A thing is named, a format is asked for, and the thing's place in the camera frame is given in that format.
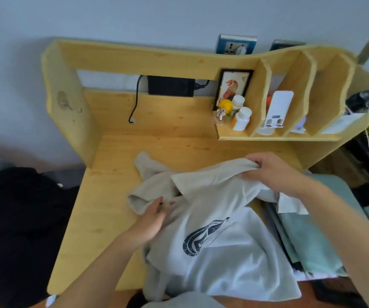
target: hand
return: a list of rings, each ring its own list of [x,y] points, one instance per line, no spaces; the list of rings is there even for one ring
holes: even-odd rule
[[[239,174],[244,180],[258,180],[273,191],[300,198],[314,182],[313,179],[292,168],[272,152],[249,154],[246,159],[260,165],[260,169]]]
[[[159,232],[164,219],[170,211],[170,206],[159,210],[159,206],[163,200],[163,197],[157,198],[151,205],[149,205],[143,215],[127,230],[130,238],[140,246],[151,239],[153,239]]]

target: black cable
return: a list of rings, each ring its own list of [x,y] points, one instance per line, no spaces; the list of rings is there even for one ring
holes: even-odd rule
[[[210,82],[210,80],[207,80],[206,84],[195,83],[194,84],[194,90],[205,88],[209,84],[209,82]]]
[[[139,82],[140,82],[140,79],[143,77],[143,75],[140,75],[139,78],[137,79],[137,85],[136,85],[136,103],[134,104],[134,108],[132,110],[132,113],[130,114],[130,117],[129,117],[129,123],[134,123],[133,121],[130,121],[130,119],[132,118],[132,115],[134,113],[134,111],[136,110],[136,107],[137,107],[137,96],[139,94]]]

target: white wall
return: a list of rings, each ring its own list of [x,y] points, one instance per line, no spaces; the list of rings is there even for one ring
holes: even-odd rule
[[[53,37],[213,51],[219,33],[257,35],[254,52],[283,38],[359,53],[369,0],[0,0],[0,154],[39,170],[80,163],[45,110],[40,54]]]

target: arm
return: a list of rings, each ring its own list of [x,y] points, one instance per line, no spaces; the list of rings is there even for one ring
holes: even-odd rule
[[[168,211],[158,212],[162,198],[156,199],[137,222],[118,236],[103,253],[63,292],[52,308],[108,308],[133,252],[160,230]]]
[[[369,305],[369,221],[328,187],[291,168],[273,153],[250,154],[246,158],[261,168],[240,176],[300,199]]]

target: yellow-haired figurine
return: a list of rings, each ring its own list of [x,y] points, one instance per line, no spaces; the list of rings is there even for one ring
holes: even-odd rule
[[[218,103],[217,115],[218,119],[221,121],[225,114],[230,113],[233,110],[233,103],[228,99],[223,99],[220,103]]]

